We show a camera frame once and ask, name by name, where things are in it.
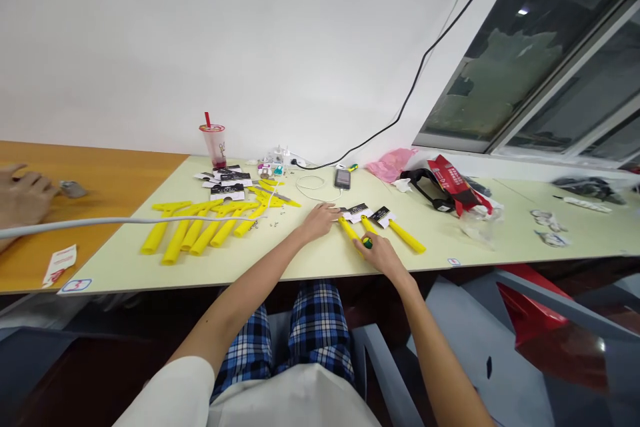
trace yellow plastic part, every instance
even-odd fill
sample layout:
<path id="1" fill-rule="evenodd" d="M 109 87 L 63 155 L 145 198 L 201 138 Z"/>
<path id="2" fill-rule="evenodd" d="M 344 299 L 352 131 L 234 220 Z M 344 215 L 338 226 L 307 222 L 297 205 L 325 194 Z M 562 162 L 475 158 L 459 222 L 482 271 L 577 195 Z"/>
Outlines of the yellow plastic part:
<path id="1" fill-rule="evenodd" d="M 217 207 L 218 205 L 222 205 L 223 202 L 224 202 L 224 199 L 219 199 L 219 200 L 213 200 L 213 201 L 202 203 L 201 204 L 202 208 L 197 214 L 198 217 L 206 217 L 207 214 L 209 213 L 209 210 L 211 210 L 214 207 Z M 191 250 L 191 247 L 200 236 L 200 230 L 202 230 L 202 225 L 204 223 L 205 223 L 204 220 L 193 221 L 193 223 L 191 224 L 191 227 L 189 227 L 189 230 L 187 231 L 187 235 L 185 235 L 185 238 L 182 241 L 180 250 L 182 250 L 183 252 L 188 252 L 189 250 Z"/>
<path id="2" fill-rule="evenodd" d="M 284 200 L 279 199 L 278 197 L 272 197 L 271 203 L 269 204 L 269 195 L 259 190 L 255 191 L 254 193 L 258 196 L 260 206 L 248 217 L 251 219 L 264 214 L 265 210 L 267 210 L 267 205 L 269 205 L 270 207 L 282 207 L 282 205 L 287 203 Z M 240 224 L 238 228 L 233 231 L 233 235 L 238 238 L 242 237 L 249 231 L 249 229 L 251 229 L 252 225 L 253 222 L 242 222 L 242 224 Z"/>
<path id="3" fill-rule="evenodd" d="M 284 185 L 284 182 L 278 182 L 277 180 L 271 180 L 271 179 L 261 179 L 260 181 L 268 184 L 268 185 L 273 185 L 274 187 L 277 187 L 278 185 Z"/>
<path id="4" fill-rule="evenodd" d="M 373 228 L 373 226 L 371 225 L 371 222 L 369 221 L 369 219 L 367 218 L 367 216 L 360 216 L 360 220 L 362 220 L 362 225 L 364 226 L 365 230 L 367 232 L 371 232 L 373 234 L 378 234 L 375 231 L 375 228 Z"/>
<path id="5" fill-rule="evenodd" d="M 351 228 L 351 226 L 349 225 L 349 222 L 347 222 L 347 220 L 344 217 L 340 217 L 338 219 L 338 222 L 340 223 L 340 225 L 342 225 L 342 228 L 345 230 L 345 232 L 347 232 L 347 235 L 349 236 L 350 239 L 360 240 L 360 237 L 358 237 L 358 234 L 355 233 L 355 230 Z M 362 257 L 362 253 L 359 250 L 358 250 L 358 254 Z"/>
<path id="6" fill-rule="evenodd" d="M 427 251 L 427 248 L 418 242 L 415 238 L 411 237 L 402 227 L 396 224 L 393 220 L 389 220 L 389 227 L 393 229 L 393 231 L 400 236 L 405 243 L 414 249 L 418 254 L 424 254 Z"/>
<path id="7" fill-rule="evenodd" d="M 229 213 L 230 212 L 226 210 L 218 211 L 218 214 L 216 215 L 216 217 L 226 217 Z M 201 256 L 202 253 L 205 251 L 205 248 L 207 247 L 207 245 L 209 245 L 209 242 L 215 235 L 215 231 L 218 230 L 218 227 L 220 226 L 221 223 L 222 222 L 211 222 L 209 226 L 205 228 L 205 231 L 202 234 L 200 234 L 200 236 L 198 237 L 198 240 L 196 240 L 193 243 L 193 245 L 191 246 L 191 249 L 189 249 L 189 253 L 191 255 Z"/>
<path id="8" fill-rule="evenodd" d="M 202 205 L 202 203 L 192 205 L 185 211 L 180 212 L 179 216 L 194 216 L 198 211 L 200 211 Z M 189 228 L 189 222 L 190 220 L 181 220 L 178 223 L 178 228 L 175 230 L 175 234 L 173 234 L 173 237 L 169 242 L 165 256 L 162 257 L 161 263 L 163 265 L 175 265 L 175 262 L 178 260 L 178 256 L 180 255 L 180 246 L 182 245 L 182 241 L 184 240 L 185 235 L 187 234 L 187 229 Z"/>
<path id="9" fill-rule="evenodd" d="M 259 182 L 260 186 L 265 189 L 265 190 L 269 190 L 269 191 L 273 191 L 273 187 L 271 186 L 270 183 L 267 183 L 266 180 L 261 179 Z"/>
<path id="10" fill-rule="evenodd" d="M 154 210 L 162 210 L 162 218 L 173 217 L 173 214 L 180 209 L 185 207 L 189 207 L 191 202 L 173 202 L 173 203 L 156 203 L 151 208 Z M 169 222 L 162 222 L 161 224 L 155 224 L 149 232 L 145 243 L 142 244 L 142 248 L 140 249 L 140 253 L 144 255 L 152 255 L 155 254 L 155 251 L 158 250 L 158 246 L 160 242 L 162 242 L 162 237 L 165 236 L 165 232 L 167 231 L 167 225 Z"/>
<path id="11" fill-rule="evenodd" d="M 270 194 L 268 194 L 267 192 L 261 191 L 261 190 L 257 190 L 254 187 L 247 187 L 247 190 L 255 193 L 255 195 L 258 197 L 258 200 L 261 200 L 262 197 L 266 198 L 267 200 L 269 200 L 269 197 L 271 197 Z M 291 205 L 291 207 L 302 207 L 302 205 L 300 205 L 299 203 L 297 203 L 296 201 L 293 200 L 283 200 L 281 198 L 276 197 L 275 195 L 272 197 L 271 199 L 271 203 L 273 204 L 273 200 L 278 199 L 280 202 L 282 202 L 284 205 Z"/>
<path id="12" fill-rule="evenodd" d="M 232 201 L 227 205 L 218 205 L 217 207 L 213 207 L 211 211 L 217 212 L 218 214 L 216 215 L 216 217 L 218 218 L 229 217 L 229 215 L 231 215 L 232 212 L 234 212 L 235 210 L 238 210 L 238 208 L 244 203 L 245 202 Z M 205 251 L 205 248 L 207 247 L 207 245 L 209 245 L 209 242 L 215 235 L 215 232 L 218 230 L 218 227 L 220 226 L 220 224 L 222 224 L 222 222 L 211 222 L 209 226 L 205 228 L 205 231 L 202 234 L 200 234 L 200 236 L 198 237 L 198 240 L 195 241 L 195 243 L 189 250 L 189 253 L 195 256 L 202 255 L 202 253 Z"/>
<path id="13" fill-rule="evenodd" d="M 233 212 L 232 217 L 241 217 L 242 213 L 245 210 L 258 208 L 259 206 L 260 206 L 260 203 L 257 203 L 257 202 L 246 202 L 241 207 L 236 209 L 236 211 Z M 222 244 L 225 243 L 227 236 L 231 233 L 231 230 L 233 230 L 233 227 L 235 226 L 235 222 L 236 220 L 227 220 L 225 224 L 222 226 L 222 228 L 218 230 L 218 232 L 213 236 L 213 238 L 211 239 L 211 242 L 209 242 L 209 245 L 211 245 L 211 247 L 216 247 L 216 248 L 222 246 Z M 251 225 L 251 222 L 245 221 L 243 223 Z"/>

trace smartphone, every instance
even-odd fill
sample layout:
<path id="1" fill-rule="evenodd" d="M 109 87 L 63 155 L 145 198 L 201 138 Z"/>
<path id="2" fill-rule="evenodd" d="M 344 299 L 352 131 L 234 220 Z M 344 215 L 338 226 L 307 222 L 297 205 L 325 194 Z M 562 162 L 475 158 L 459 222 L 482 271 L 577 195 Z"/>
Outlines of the smartphone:
<path id="1" fill-rule="evenodd" d="M 349 170 L 336 170 L 333 186 L 343 190 L 351 188 L 351 172 Z"/>

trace white shirt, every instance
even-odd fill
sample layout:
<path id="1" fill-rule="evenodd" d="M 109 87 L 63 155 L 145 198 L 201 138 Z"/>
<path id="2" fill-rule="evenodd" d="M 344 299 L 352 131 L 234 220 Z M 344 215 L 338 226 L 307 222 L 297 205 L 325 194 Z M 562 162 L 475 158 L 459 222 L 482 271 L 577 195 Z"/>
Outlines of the white shirt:
<path id="1" fill-rule="evenodd" d="M 175 360 L 152 377 L 115 427 L 380 426 L 350 383 L 320 364 L 234 384 L 209 405 L 214 383 L 206 360 Z"/>

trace black cable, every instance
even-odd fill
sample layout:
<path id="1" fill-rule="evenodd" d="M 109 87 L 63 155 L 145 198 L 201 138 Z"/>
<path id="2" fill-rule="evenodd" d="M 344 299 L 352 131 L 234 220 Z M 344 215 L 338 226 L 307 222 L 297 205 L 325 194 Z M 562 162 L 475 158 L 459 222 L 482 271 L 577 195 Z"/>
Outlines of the black cable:
<path id="1" fill-rule="evenodd" d="M 291 164 L 292 165 L 296 165 L 298 167 L 300 167 L 301 169 L 304 170 L 318 170 L 320 168 L 324 168 L 324 167 L 329 167 L 330 165 L 333 165 L 334 163 L 338 163 L 339 161 L 341 161 L 344 157 L 346 157 L 347 155 L 349 155 L 352 151 L 359 149 L 360 147 L 362 147 L 363 145 L 365 145 L 366 143 L 369 143 L 371 140 L 375 139 L 378 135 L 380 135 L 381 133 L 383 133 L 384 131 L 387 131 L 388 129 L 390 129 L 391 127 L 393 127 L 396 123 L 398 123 L 400 121 L 400 117 L 402 117 L 402 113 L 405 110 L 405 107 L 407 106 L 407 102 L 409 101 L 409 99 L 411 98 L 411 94 L 413 93 L 413 89 L 415 89 L 416 84 L 418 83 L 418 79 L 420 78 L 420 73 L 422 72 L 422 67 L 424 66 L 425 63 L 425 59 L 427 58 L 427 55 L 429 54 L 429 52 L 431 52 L 431 50 L 433 50 L 434 48 L 436 48 L 436 46 L 438 45 L 438 43 L 440 43 L 440 40 L 442 40 L 446 34 L 449 33 L 449 30 L 451 30 L 451 28 L 453 28 L 453 26 L 456 24 L 456 22 L 458 22 L 458 20 L 460 20 L 460 17 L 462 17 L 462 14 L 467 10 L 467 8 L 469 8 L 471 2 L 473 0 L 469 0 L 466 5 L 462 8 L 462 10 L 460 10 L 460 13 L 458 13 L 458 15 L 456 16 L 456 18 L 453 19 L 453 21 L 451 22 L 450 26 L 447 27 L 447 29 L 442 33 L 442 35 L 440 35 L 438 37 L 438 40 L 436 40 L 432 46 L 430 46 L 427 51 L 424 53 L 424 55 L 422 55 L 422 60 L 420 60 L 420 66 L 418 66 L 418 72 L 416 72 L 415 74 L 415 78 L 413 79 L 413 83 L 411 84 L 411 89 L 409 89 L 409 93 L 407 94 L 407 98 L 405 98 L 405 101 L 402 104 L 402 108 L 400 109 L 400 112 L 398 113 L 398 118 L 396 120 L 394 120 L 392 123 L 390 123 L 389 125 L 387 125 L 386 127 L 384 127 L 381 131 L 374 133 L 371 137 L 369 137 L 368 139 L 366 139 L 363 143 L 361 143 L 360 145 L 355 146 L 354 148 L 350 149 L 347 151 L 347 153 L 345 153 L 342 157 L 340 157 L 338 160 L 334 160 L 332 162 L 329 163 L 325 163 L 324 165 L 320 165 L 318 167 L 303 167 L 302 165 L 299 165 L 297 163 L 296 159 L 292 159 L 291 160 Z"/>

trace black label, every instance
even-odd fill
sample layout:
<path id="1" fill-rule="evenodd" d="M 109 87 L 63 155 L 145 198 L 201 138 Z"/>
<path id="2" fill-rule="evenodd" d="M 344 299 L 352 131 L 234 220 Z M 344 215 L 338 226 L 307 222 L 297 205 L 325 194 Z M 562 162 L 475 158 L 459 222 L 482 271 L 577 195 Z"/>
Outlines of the black label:
<path id="1" fill-rule="evenodd" d="M 220 175 L 221 181 L 246 180 L 246 179 L 251 179 L 250 173 L 232 172 L 232 173 L 223 173 Z"/>
<path id="2" fill-rule="evenodd" d="M 220 167 L 220 168 L 217 168 L 217 169 L 213 169 L 213 171 L 225 171 L 225 170 L 233 171 L 233 170 L 231 170 L 232 168 L 240 168 L 240 165 L 227 165 L 226 167 Z"/>
<path id="3" fill-rule="evenodd" d="M 223 187 L 222 185 L 216 185 L 215 187 L 211 187 L 211 195 L 220 195 L 221 193 L 231 193 L 236 191 L 243 191 L 245 188 L 242 183 L 236 183 L 235 185 L 226 185 Z"/>
<path id="4" fill-rule="evenodd" d="M 367 207 L 367 204 L 366 204 L 366 203 L 360 203 L 359 205 L 356 205 L 355 207 L 351 207 L 351 208 L 349 209 L 349 213 L 350 213 L 351 215 L 355 215 L 355 214 L 357 214 L 358 212 L 362 212 L 363 210 L 366 210 L 366 209 L 368 209 L 368 208 L 369 208 L 369 207 Z"/>
<path id="5" fill-rule="evenodd" d="M 371 218 L 374 219 L 376 222 L 380 222 L 384 217 L 387 216 L 387 214 L 389 213 L 389 209 L 386 207 L 382 207 L 380 210 L 378 210 L 377 212 L 375 212 Z"/>

